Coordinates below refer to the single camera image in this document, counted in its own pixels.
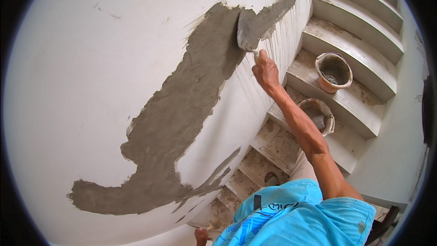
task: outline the foot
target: foot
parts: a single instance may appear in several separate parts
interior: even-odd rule
[[[278,186],[279,180],[277,179],[277,176],[273,172],[269,172],[266,174],[264,178],[264,182],[266,183],[266,186]]]

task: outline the cement patch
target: cement patch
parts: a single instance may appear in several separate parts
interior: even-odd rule
[[[258,44],[295,2],[277,0],[257,15],[250,10],[251,41]],[[236,42],[241,10],[216,3],[205,13],[189,36],[187,51],[176,70],[139,116],[132,119],[128,141],[121,145],[121,152],[138,166],[136,173],[120,187],[103,187],[82,179],[75,181],[68,197],[77,208],[100,214],[141,214],[173,201],[179,203],[180,208],[191,197],[204,196],[221,188],[221,179],[230,171],[225,167],[240,148],[195,189],[180,183],[174,162],[195,140],[220,99],[220,86],[231,77],[246,54]]]

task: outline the trowel blade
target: trowel blade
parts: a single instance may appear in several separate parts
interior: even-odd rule
[[[250,27],[249,15],[246,9],[242,9],[238,15],[237,25],[237,44],[243,51],[254,51],[258,44],[254,45],[250,42]]]

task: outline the white wall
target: white wall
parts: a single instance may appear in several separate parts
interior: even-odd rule
[[[126,129],[181,61],[192,22],[217,1],[258,12],[275,0],[34,0],[10,57],[4,124],[19,193],[49,242],[139,241],[183,225],[214,198],[216,192],[194,197],[174,214],[178,205],[170,203],[142,215],[113,216],[81,211],[66,194],[78,179],[120,186],[136,171],[120,153]],[[271,41],[259,45],[282,77],[310,5],[297,0]],[[238,147],[242,159],[272,103],[252,77],[252,65],[252,56],[243,59],[177,162],[182,182],[200,185]]]
[[[367,141],[347,180],[369,196],[368,201],[388,208],[398,203],[404,209],[424,156],[421,103],[426,58],[421,54],[418,27],[406,2],[399,0],[398,8],[404,19],[401,39],[405,53],[397,65],[396,96],[385,106],[378,137]]]

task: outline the mortar bucket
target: mortar bucket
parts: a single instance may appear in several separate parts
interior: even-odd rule
[[[309,98],[305,99],[298,104],[303,112],[310,117],[311,120],[318,118],[319,116],[323,116],[323,124],[324,128],[319,129],[320,133],[325,137],[334,132],[334,116],[331,113],[329,107],[319,99]]]
[[[323,53],[315,59],[321,88],[330,93],[345,89],[352,84],[352,70],[346,60],[337,53]]]

